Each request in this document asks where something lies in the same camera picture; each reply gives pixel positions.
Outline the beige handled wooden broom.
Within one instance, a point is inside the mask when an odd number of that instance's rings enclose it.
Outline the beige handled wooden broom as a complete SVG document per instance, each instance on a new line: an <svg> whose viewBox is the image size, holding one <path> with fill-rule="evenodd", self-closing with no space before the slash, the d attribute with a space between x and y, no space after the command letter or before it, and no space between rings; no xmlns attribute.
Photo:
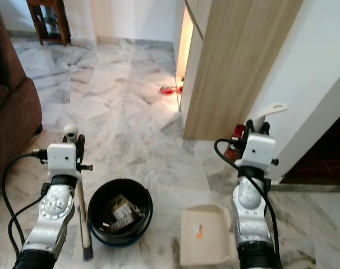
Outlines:
<svg viewBox="0 0 340 269"><path fill-rule="evenodd" d="M69 124L64 128L64 136L67 142L75 144L77 135L82 135L76 125ZM80 213L80 231L82 234L82 247L83 247L83 261L91 261L94 257L93 247L91 246L90 228L88 228L88 213L84 197L84 188L82 179L77 180L77 187L75 189L76 205L78 205Z"/></svg>

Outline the beige dustpan with wooden handle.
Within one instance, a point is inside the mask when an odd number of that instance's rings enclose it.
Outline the beige dustpan with wooden handle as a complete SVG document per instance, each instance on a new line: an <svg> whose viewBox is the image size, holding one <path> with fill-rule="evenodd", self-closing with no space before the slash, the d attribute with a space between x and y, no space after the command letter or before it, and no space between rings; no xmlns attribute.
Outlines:
<svg viewBox="0 0 340 269"><path fill-rule="evenodd" d="M288 110L283 103L263 108L253 123L255 133L267 116ZM219 138L214 153L237 172L231 205L205 204L181 212L180 264L219 266L237 261L240 269L283 269L275 210L269 199L271 181L261 169L238 167L224 156L235 141Z"/></svg>

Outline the red spray can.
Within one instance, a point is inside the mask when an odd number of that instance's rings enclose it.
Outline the red spray can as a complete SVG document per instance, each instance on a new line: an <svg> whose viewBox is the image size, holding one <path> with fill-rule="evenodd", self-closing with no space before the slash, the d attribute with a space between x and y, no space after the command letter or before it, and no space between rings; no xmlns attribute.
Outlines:
<svg viewBox="0 0 340 269"><path fill-rule="evenodd" d="M245 132L245 125L237 124L235 126L235 130L233 131L231 140L240 140ZM232 161L233 163L240 158L242 152L235 145L228 145L226 151L224 152L224 156Z"/></svg>

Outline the brown cardboard scrap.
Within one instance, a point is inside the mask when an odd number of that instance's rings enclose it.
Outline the brown cardboard scrap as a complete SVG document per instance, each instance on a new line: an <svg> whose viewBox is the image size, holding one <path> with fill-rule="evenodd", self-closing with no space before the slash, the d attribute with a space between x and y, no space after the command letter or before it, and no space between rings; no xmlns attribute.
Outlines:
<svg viewBox="0 0 340 269"><path fill-rule="evenodd" d="M106 205L103 226L106 233L116 233L141 218L142 208L118 194Z"/></svg>

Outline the dark wooden staircase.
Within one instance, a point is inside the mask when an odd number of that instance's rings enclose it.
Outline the dark wooden staircase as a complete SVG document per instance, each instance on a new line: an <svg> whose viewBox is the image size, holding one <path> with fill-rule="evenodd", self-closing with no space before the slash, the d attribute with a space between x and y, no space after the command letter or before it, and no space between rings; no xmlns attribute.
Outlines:
<svg viewBox="0 0 340 269"><path fill-rule="evenodd" d="M340 116L281 182L340 186Z"/></svg>

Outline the tall light wood cabinet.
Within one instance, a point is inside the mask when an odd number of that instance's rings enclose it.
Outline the tall light wood cabinet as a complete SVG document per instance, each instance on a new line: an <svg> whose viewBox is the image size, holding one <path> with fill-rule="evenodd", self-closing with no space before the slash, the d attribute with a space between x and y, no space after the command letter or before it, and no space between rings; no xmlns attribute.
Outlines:
<svg viewBox="0 0 340 269"><path fill-rule="evenodd" d="M250 110L283 46L303 0L180 0L178 63L186 140L228 137Z"/></svg>

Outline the brown sofa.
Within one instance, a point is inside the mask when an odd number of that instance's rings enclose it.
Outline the brown sofa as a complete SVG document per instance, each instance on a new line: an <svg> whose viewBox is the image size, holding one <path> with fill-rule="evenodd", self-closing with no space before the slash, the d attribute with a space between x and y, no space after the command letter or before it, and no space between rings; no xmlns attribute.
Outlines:
<svg viewBox="0 0 340 269"><path fill-rule="evenodd" d="M36 87L26 76L0 16L0 188L2 174L41 128Z"/></svg>

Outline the red bowl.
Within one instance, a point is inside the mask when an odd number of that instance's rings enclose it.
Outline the red bowl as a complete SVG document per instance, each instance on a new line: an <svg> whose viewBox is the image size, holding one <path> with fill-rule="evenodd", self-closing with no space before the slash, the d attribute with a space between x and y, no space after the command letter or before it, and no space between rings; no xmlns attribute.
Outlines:
<svg viewBox="0 0 340 269"><path fill-rule="evenodd" d="M175 93L181 95L183 93L183 86L162 86L159 92L162 95L172 95Z"/></svg>

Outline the dark wooden side table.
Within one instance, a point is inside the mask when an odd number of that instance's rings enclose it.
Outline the dark wooden side table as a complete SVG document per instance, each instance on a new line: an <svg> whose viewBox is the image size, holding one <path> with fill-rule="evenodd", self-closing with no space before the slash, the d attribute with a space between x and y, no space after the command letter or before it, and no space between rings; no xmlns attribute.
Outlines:
<svg viewBox="0 0 340 269"><path fill-rule="evenodd" d="M64 0L26 0L38 41L71 44L70 26L65 13Z"/></svg>

